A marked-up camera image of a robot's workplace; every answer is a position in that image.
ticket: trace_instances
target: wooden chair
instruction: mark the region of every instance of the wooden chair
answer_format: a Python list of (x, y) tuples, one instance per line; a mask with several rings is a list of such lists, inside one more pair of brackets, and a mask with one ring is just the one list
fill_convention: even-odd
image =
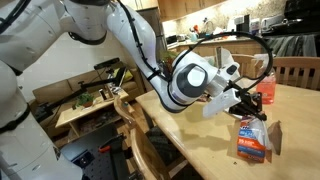
[(165, 165), (153, 144), (149, 141), (148, 137), (136, 123), (134, 118), (123, 106), (123, 102), (119, 96), (115, 97), (114, 107), (129, 128), (133, 157), (144, 179), (172, 179), (173, 176), (176, 175), (175, 173), (170, 172), (171, 169), (168, 168), (172, 166), (167, 167)]
[(276, 57), (277, 83), (320, 90), (320, 58), (318, 57)]
[(249, 77), (256, 77), (257, 76), (257, 69), (255, 68), (256, 60), (253, 56), (245, 55), (245, 54), (231, 54), (232, 58), (235, 62), (239, 63), (239, 73), (240, 76), (249, 76)]

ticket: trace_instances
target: bottle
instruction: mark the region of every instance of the bottle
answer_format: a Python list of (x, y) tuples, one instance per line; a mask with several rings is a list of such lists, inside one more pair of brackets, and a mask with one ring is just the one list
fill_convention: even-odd
[[(265, 71), (267, 63), (264, 61), (264, 65), (259, 71), (259, 75)], [(262, 104), (272, 104), (274, 102), (276, 88), (276, 76), (275, 70), (272, 68), (269, 76), (265, 77), (260, 83), (257, 84), (256, 91), (262, 93)]]

